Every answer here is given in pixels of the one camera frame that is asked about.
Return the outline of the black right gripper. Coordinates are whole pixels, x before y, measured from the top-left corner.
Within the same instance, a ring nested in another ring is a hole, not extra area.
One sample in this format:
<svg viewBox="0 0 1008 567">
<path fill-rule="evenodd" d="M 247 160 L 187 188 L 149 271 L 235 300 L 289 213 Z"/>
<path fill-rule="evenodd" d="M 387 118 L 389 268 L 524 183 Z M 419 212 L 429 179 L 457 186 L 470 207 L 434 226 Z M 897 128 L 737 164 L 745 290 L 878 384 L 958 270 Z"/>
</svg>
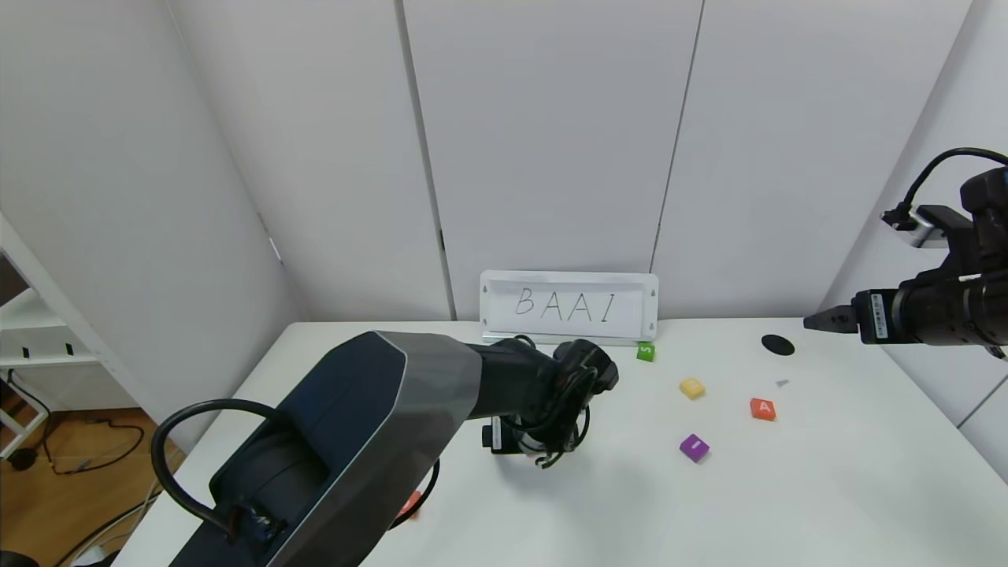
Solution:
<svg viewBox="0 0 1008 567">
<path fill-rule="evenodd" d="M 832 306 L 803 318 L 804 328 L 858 334 L 864 344 L 965 346 L 971 335 L 961 284 L 932 281 L 871 288 L 854 295 L 852 306 Z"/>
</svg>

